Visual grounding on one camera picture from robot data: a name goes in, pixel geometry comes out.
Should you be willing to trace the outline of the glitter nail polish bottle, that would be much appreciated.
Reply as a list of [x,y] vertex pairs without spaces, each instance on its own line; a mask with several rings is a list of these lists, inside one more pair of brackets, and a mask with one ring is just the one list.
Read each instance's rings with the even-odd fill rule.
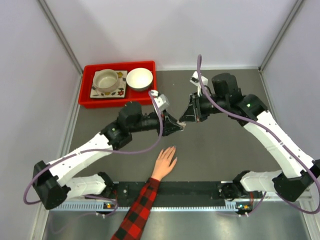
[[186,123],[185,122],[180,122],[179,120],[177,121],[177,125],[179,125],[179,130],[183,131],[186,127]]

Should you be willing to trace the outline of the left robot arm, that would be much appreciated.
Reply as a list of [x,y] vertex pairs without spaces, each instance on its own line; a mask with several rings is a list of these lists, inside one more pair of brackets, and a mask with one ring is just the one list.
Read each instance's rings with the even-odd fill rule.
[[128,102],[120,109],[115,121],[84,145],[60,159],[36,163],[32,187],[47,210],[71,198],[85,195],[109,198],[114,187],[106,173],[99,172],[89,177],[76,177],[76,174],[112,153],[123,154],[121,149],[132,141],[133,133],[155,130],[159,137],[164,137],[184,128],[185,123],[175,119],[166,110],[143,114],[139,102]]

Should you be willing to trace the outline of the red plaid sleeve forearm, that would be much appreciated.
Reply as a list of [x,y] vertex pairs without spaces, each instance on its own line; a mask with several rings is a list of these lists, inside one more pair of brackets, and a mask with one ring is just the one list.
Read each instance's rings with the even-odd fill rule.
[[149,178],[111,240],[140,240],[155,202],[160,181]]

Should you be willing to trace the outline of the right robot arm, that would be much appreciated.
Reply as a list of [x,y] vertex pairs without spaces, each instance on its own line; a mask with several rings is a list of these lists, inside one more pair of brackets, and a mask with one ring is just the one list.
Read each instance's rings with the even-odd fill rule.
[[207,87],[208,79],[199,79],[198,73],[193,73],[190,82],[197,86],[197,91],[190,94],[188,107],[179,120],[200,123],[211,114],[226,113],[251,133],[280,166],[277,171],[242,171],[221,188],[222,194],[227,199],[235,199],[262,191],[295,202],[314,183],[314,178],[319,177],[319,160],[314,160],[293,142],[259,97],[243,95],[234,75],[221,73],[211,81],[214,91],[205,95],[202,87]]

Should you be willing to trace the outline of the person's hand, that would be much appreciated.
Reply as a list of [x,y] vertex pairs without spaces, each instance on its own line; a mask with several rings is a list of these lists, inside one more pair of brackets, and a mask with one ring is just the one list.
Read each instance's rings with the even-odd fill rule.
[[151,178],[157,181],[161,181],[164,177],[166,177],[175,167],[178,158],[174,158],[176,153],[176,147],[171,146],[167,149],[162,149],[159,153],[153,172],[151,174]]

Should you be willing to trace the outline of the white ceramic bowl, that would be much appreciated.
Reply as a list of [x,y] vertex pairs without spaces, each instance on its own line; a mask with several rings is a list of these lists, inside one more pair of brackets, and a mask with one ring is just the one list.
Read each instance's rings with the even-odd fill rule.
[[139,67],[131,70],[126,76],[127,85],[138,92],[146,91],[153,83],[153,74],[150,70]]

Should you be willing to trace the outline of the floral square plate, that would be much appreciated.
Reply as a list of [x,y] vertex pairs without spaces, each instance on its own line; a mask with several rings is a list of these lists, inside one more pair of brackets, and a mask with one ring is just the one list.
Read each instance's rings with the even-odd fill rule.
[[119,77],[119,86],[116,90],[112,92],[100,92],[97,90],[93,84],[90,90],[90,98],[91,99],[107,99],[107,98],[124,98],[126,93],[126,77],[127,71],[126,70],[115,70]]

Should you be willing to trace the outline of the red plastic tray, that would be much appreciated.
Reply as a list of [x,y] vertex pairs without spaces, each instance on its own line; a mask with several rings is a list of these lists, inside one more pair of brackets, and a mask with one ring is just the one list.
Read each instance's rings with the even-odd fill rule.
[[150,105],[151,99],[148,91],[135,91],[130,87],[123,90],[120,98],[107,97],[107,98],[91,98],[90,93],[92,90],[93,78],[96,71],[104,69],[111,69],[114,71],[128,71],[130,72],[136,68],[146,68],[152,72],[153,81],[150,89],[157,90],[157,76],[156,76],[156,63],[153,60],[146,61],[131,61],[131,62],[117,62],[117,63],[103,63],[91,64],[84,67],[82,83],[78,97],[78,103],[87,109],[95,108],[111,108],[123,107],[129,101],[137,101],[141,105]]

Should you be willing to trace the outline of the beige ceramic bowl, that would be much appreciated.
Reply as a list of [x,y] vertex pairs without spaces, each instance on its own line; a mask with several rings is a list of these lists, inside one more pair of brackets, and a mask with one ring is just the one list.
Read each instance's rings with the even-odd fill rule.
[[103,69],[96,71],[93,76],[92,85],[100,92],[113,92],[119,87],[120,81],[116,71]]

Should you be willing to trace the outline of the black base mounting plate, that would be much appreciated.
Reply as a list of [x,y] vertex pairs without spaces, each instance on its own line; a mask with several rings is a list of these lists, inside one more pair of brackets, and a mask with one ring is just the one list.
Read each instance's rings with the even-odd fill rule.
[[[145,185],[143,181],[120,181],[103,198],[117,200],[120,207],[130,207]],[[236,193],[230,182],[219,181],[164,181],[155,197],[154,207],[223,207],[225,201],[243,199],[252,203],[253,193]]]

